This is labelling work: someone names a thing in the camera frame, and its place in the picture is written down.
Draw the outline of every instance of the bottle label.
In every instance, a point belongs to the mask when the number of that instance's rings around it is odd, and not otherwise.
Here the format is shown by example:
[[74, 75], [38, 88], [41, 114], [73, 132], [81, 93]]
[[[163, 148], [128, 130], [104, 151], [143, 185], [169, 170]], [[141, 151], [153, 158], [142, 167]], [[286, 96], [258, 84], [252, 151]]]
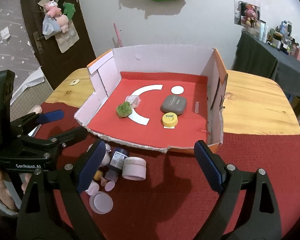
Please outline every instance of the bottle label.
[[125, 158], [127, 158], [127, 155], [124, 155], [120, 152], [114, 152], [110, 165], [122, 170], [123, 161]]

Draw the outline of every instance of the yellow bottle cap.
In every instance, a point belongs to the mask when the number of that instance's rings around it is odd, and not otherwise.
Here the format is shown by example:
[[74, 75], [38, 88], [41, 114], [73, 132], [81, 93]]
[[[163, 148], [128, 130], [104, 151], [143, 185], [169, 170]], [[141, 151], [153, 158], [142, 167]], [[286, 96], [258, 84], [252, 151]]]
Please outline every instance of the yellow bottle cap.
[[165, 127], [174, 127], [178, 123], [178, 117], [175, 113], [166, 113], [162, 117], [162, 123]]
[[93, 176], [94, 180], [100, 180], [100, 178], [103, 176], [103, 172], [97, 170], [96, 174]]

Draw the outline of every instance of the pink bunny plush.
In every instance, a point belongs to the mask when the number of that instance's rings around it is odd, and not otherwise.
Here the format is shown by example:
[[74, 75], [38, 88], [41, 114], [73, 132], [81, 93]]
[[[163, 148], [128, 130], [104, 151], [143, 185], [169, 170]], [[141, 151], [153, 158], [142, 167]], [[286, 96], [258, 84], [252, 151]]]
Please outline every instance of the pink bunny plush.
[[251, 4], [246, 4], [246, 10], [244, 12], [245, 17], [241, 20], [243, 24], [246, 24], [247, 26], [251, 27], [251, 23], [256, 20], [256, 13], [254, 11], [254, 7]]
[[60, 25], [62, 33], [65, 33], [68, 31], [68, 23], [69, 23], [69, 19], [66, 15], [62, 14], [59, 15], [57, 17], [55, 17], [57, 23]]
[[61, 9], [58, 8], [58, 4], [55, 1], [50, 1], [44, 5], [47, 15], [52, 17], [61, 15]]

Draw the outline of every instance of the human hand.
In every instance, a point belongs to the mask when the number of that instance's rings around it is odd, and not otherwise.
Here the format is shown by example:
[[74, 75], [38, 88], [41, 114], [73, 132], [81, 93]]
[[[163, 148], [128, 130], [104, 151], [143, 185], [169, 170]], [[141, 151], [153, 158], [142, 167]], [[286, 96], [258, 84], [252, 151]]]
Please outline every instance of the human hand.
[[[0, 170], [0, 200], [2, 203], [9, 209], [17, 211], [18, 208], [16, 207], [16, 204], [9, 192], [9, 190], [6, 187], [6, 184], [4, 183], [4, 171]], [[31, 178], [31, 174], [26, 173], [25, 174], [25, 183], [22, 184], [21, 188], [23, 192], [26, 191], [26, 187], [28, 186], [29, 180]]]

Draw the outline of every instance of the black tablecloth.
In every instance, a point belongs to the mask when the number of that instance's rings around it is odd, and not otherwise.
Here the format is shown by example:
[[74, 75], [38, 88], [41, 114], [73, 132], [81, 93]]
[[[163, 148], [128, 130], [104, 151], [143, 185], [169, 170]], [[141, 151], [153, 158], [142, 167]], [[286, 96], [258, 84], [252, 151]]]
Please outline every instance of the black tablecloth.
[[300, 61], [242, 32], [233, 70], [276, 81], [286, 93], [300, 97]]

